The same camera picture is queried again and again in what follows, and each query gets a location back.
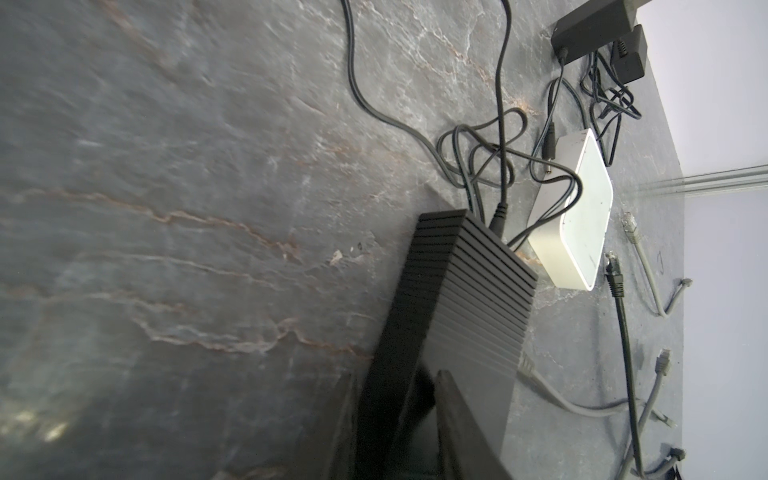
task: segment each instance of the black power adapter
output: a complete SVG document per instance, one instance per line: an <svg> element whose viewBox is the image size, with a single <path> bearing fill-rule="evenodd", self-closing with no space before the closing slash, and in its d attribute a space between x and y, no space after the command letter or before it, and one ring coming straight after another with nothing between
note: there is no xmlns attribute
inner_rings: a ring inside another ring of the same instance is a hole
<svg viewBox="0 0 768 480"><path fill-rule="evenodd" d="M637 3L636 0L589 0L558 20L552 32L552 48L556 52L566 48L564 63L569 64L629 34L634 27Z"/></svg>
<svg viewBox="0 0 768 480"><path fill-rule="evenodd" d="M636 25L630 33L614 41L611 66L621 83L628 84L645 76L647 53L643 25Z"/></svg>

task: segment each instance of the black plastic part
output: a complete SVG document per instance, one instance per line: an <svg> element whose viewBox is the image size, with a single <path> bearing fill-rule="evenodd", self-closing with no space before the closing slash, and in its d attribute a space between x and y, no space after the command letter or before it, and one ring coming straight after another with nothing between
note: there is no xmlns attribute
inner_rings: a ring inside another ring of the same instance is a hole
<svg viewBox="0 0 768 480"><path fill-rule="evenodd" d="M613 254L606 255L607 266L605 278L611 287L611 296L616 302L616 316L619 319L619 332L621 333L621 351L624 354L624 376L627 380L627 398L636 399L634 394L634 369L632 368L632 349L630 346L629 329L627 328L627 312L624 309L624 276L621 274L619 259ZM637 404L634 400L629 402L629 423L632 437L632 449L634 464L640 477L643 474L643 455L640 444L640 429L637 426Z"/></svg>
<svg viewBox="0 0 768 480"><path fill-rule="evenodd" d="M611 66L621 83L628 84L645 76L645 61L648 43L645 41L643 25L635 25L632 31L614 41Z"/></svg>
<svg viewBox="0 0 768 480"><path fill-rule="evenodd" d="M419 218L362 389L356 478L439 471L435 410L410 409L443 369L499 454L537 281L467 210Z"/></svg>
<svg viewBox="0 0 768 480"><path fill-rule="evenodd" d="M286 480L352 480L355 465L357 382L336 383L317 423L296 448Z"/></svg>
<svg viewBox="0 0 768 480"><path fill-rule="evenodd" d="M556 155L557 136L554 132L554 120L549 122L547 134L544 136L544 143L541 146L541 158L545 160L554 160Z"/></svg>
<svg viewBox="0 0 768 480"><path fill-rule="evenodd" d="M502 238L504 234L504 223L507 221L507 204L506 202L499 202L496 207L496 211L491 219L491 224L488 228L499 238Z"/></svg>
<svg viewBox="0 0 768 480"><path fill-rule="evenodd" d="M435 385L441 478L511 480L485 440L451 373L438 372Z"/></svg>
<svg viewBox="0 0 768 480"><path fill-rule="evenodd" d="M569 64L630 33L636 14L632 0L590 0L558 20L552 48L555 54L566 48Z"/></svg>
<svg viewBox="0 0 768 480"><path fill-rule="evenodd" d="M670 457L677 458L678 461L682 462L685 460L685 450L672 447L670 450Z"/></svg>

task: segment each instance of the cable plug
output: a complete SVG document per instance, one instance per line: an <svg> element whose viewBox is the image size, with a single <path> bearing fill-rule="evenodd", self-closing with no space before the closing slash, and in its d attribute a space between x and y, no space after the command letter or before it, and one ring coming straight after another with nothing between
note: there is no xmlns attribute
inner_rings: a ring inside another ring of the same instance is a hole
<svg viewBox="0 0 768 480"><path fill-rule="evenodd" d="M665 424L669 428L671 428L671 429L676 429L677 428L677 423L673 419L671 419L668 416L666 416L665 414L659 413L656 410L652 411L650 414L656 420L658 420L659 422L662 422L663 424Z"/></svg>
<svg viewBox="0 0 768 480"><path fill-rule="evenodd" d="M685 450L672 447L670 450L670 457L677 458L679 462L682 462L685 460Z"/></svg>
<svg viewBox="0 0 768 480"><path fill-rule="evenodd" d="M545 160L554 160L556 146L558 144L557 138L554 135L554 120L549 122L547 127L547 134L544 136L544 143L541 145L541 158Z"/></svg>
<svg viewBox="0 0 768 480"><path fill-rule="evenodd" d="M558 58L558 63L565 66L565 61L568 59L568 47L560 47L554 54Z"/></svg>
<svg viewBox="0 0 768 480"><path fill-rule="evenodd" d="M624 275L621 274L621 267L619 265L619 259L613 252L605 254L606 266L605 266L605 278L608 280L608 285L611 286L611 295L614 298L624 296Z"/></svg>
<svg viewBox="0 0 768 480"><path fill-rule="evenodd" d="M499 202L498 206L496 207L496 212L493 214L493 218L491 219L491 224L488 225L488 228L499 239L501 239L502 235L504 234L504 223L506 221L507 221L507 203Z"/></svg>
<svg viewBox="0 0 768 480"><path fill-rule="evenodd" d="M663 376L667 376L670 372L670 368L672 367L672 362L670 361L670 355L671 351L667 349L661 350L661 353L659 354L658 358L656 358L656 374L659 373Z"/></svg>
<svg viewBox="0 0 768 480"><path fill-rule="evenodd" d="M528 356L526 352L520 355L520 366L518 367L518 373L531 378L533 377L533 371L536 369L536 365L533 363L533 359Z"/></svg>
<svg viewBox="0 0 768 480"><path fill-rule="evenodd" d="M640 241L640 231L637 228L637 221L634 219L634 215L630 212L626 212L621 218L621 226L624 228L624 233L627 235L627 239L630 243L637 243Z"/></svg>

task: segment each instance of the black box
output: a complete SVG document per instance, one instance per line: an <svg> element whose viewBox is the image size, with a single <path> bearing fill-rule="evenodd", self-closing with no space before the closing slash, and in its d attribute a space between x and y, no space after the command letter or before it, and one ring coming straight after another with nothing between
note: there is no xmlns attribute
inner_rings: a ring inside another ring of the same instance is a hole
<svg viewBox="0 0 768 480"><path fill-rule="evenodd" d="M645 76L647 56L648 43L643 33L643 25L635 25L630 33L614 41L611 65L621 83L626 85Z"/></svg>
<svg viewBox="0 0 768 480"><path fill-rule="evenodd" d="M552 48L567 48L569 64L631 32L636 16L633 0L590 0L558 20Z"/></svg>
<svg viewBox="0 0 768 480"><path fill-rule="evenodd" d="M467 210L419 218L359 401L356 478L437 472L434 411L409 423L417 372L449 370L500 452L537 281Z"/></svg>

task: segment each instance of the white router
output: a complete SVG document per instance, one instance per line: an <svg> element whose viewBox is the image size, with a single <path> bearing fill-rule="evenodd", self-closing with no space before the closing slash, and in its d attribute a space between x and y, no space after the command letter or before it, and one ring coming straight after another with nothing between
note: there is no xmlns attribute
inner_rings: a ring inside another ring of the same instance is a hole
<svg viewBox="0 0 768 480"><path fill-rule="evenodd" d="M571 168L581 178L584 192L578 203L559 218L534 230L528 242L559 288L592 290L600 269L605 232L614 202L611 178L591 128L558 139L555 163ZM552 168L545 179L561 176ZM568 189L568 181L542 184L528 225L554 205ZM576 196L576 190L564 205Z"/></svg>

